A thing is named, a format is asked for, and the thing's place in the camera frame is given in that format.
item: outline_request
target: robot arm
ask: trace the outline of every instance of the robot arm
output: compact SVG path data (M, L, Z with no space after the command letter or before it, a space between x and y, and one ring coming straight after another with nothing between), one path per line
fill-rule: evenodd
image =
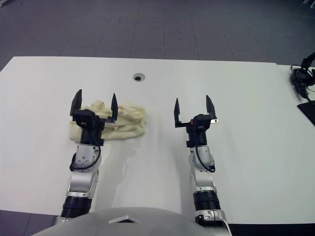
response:
M107 119L99 118L90 110L81 110L81 103L82 90L80 89L72 101L70 115L82 128L81 142L71 161L72 177L62 213L57 217L56 224L89 213L97 185L98 167L101 163L100 147L104 144L101 138L102 130L106 122L114 123L117 120L118 105L115 94L111 107L113 114Z
M224 211L221 210L217 189L213 178L215 162L207 146L206 130L211 123L217 123L214 105L206 96L208 115L199 114L190 122L179 121L179 103L176 99L174 118L175 127L186 127L189 140L186 142L190 150L190 183L195 204L195 222L203 227L223 226L227 235L232 235L225 219Z

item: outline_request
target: cable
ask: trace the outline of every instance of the cable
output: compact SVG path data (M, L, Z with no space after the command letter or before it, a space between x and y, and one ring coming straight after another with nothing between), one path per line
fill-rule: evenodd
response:
M71 171L73 171L73 170L86 170L86 169L92 167L93 165L95 165L95 164L98 162L98 160L99 160L100 153L101 153L100 145L99 145L98 142L91 136L91 134L90 134L89 132L88 132L88 134L89 134L89 137L90 137L90 138L93 140L93 142L94 142L93 145L95 145L95 146L98 147L98 155L97 155L97 158L96 158L96 160L95 160L92 164L90 164L90 165L88 165L88 166L85 166L85 167L74 167L74 166L73 166L73 163L74 163L74 161L75 161L75 154L74 154L74 155L73 155L73 158L72 158L72 161L71 161L71 165L70 165L70 170L71 170Z
M306 89L307 89L307 87L305 87L305 89L304 89L304 94L306 96L306 99L308 100L309 103L311 103L313 106L315 106L315 102L310 100L309 93L306 91Z
M306 99L307 99L313 106L315 106L314 101L310 100L309 95L306 96Z
M299 69L301 68L300 65L295 65L295 64L293 64L293 65L290 66L290 71L291 71L291 72L292 72L294 66L298 66ZM312 72L312 71L310 71L309 69L308 69L307 71L308 71L308 73L309 73L311 76L313 76L313 72Z
M195 148L196 148L196 155L197 155L197 158L200 162L200 164L203 166L203 168L205 168L207 171L211 172L211 173L214 173L214 171L216 171L216 168L213 167L213 169L209 169L200 159L200 156L199 156L199 152L198 152L198 137L197 137L197 134L195 134L195 139L196 139L196 145L195 145Z
M309 90L309 91L315 92L314 90L311 90L310 88L306 88L306 89Z

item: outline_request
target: cream cloth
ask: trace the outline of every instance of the cream cloth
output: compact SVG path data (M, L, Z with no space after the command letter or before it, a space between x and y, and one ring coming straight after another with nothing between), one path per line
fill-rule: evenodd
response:
M105 108L102 101L92 103L90 107L83 107L81 110L88 109L100 118L112 116L110 108ZM118 106L118 116L116 123L105 123L102 132L102 139L127 139L143 135L145 132L146 112L142 106L126 103ZM70 122L70 139L80 142L82 129L74 121Z

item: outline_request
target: white table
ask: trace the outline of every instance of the white table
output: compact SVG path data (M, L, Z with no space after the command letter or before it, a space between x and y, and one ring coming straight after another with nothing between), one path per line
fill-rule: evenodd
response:
M143 82L134 73L146 75ZM59 214L76 144L69 110L113 92L145 106L146 134L102 148L93 209L158 207L193 219L189 150L181 120L206 112L221 208L229 223L314 223L315 128L296 107L288 66L273 63L158 59L14 57L0 73L0 209Z

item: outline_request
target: headphones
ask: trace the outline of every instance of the headphones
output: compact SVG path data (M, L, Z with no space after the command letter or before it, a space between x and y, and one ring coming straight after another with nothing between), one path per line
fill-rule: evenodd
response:
M306 89L308 86L315 84L315 69L312 71L309 70L313 60L315 60L315 52L303 59L300 68L292 69L294 65L291 66L291 82L296 92L307 100L309 100L309 97Z

